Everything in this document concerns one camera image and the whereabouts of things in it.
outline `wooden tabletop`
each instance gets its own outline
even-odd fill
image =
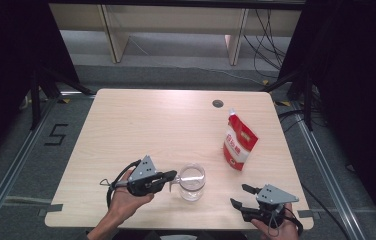
[[[223,107],[213,106],[221,100]],[[223,155],[229,109],[258,135],[259,141],[240,172]],[[272,184],[297,197],[298,210],[308,210],[275,107],[268,93],[192,90],[102,89],[98,92],[63,174],[49,212],[51,227],[95,227],[107,211],[107,187],[131,162],[149,155],[158,171],[179,171],[198,163],[206,171],[204,195],[182,199],[179,186],[168,184],[142,206],[122,228],[254,229],[230,202],[258,207],[241,184],[262,188]],[[305,229],[312,218],[301,218]]]

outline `wooden desk in background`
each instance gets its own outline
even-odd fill
[[[216,108],[212,102],[221,100]],[[223,141],[228,110],[259,136],[242,172],[224,159]],[[179,171],[199,163],[206,171],[204,195],[197,202],[170,193],[168,184],[142,206],[122,228],[137,229],[254,229],[243,221],[230,198],[257,207],[255,197],[242,190],[246,183],[272,184],[297,197],[298,210],[309,210],[283,131],[268,93],[192,90],[100,90],[75,145],[49,212],[50,227],[94,227],[107,211],[104,178],[113,181],[131,162],[150,155],[157,170]],[[312,218],[302,218],[305,229]]]

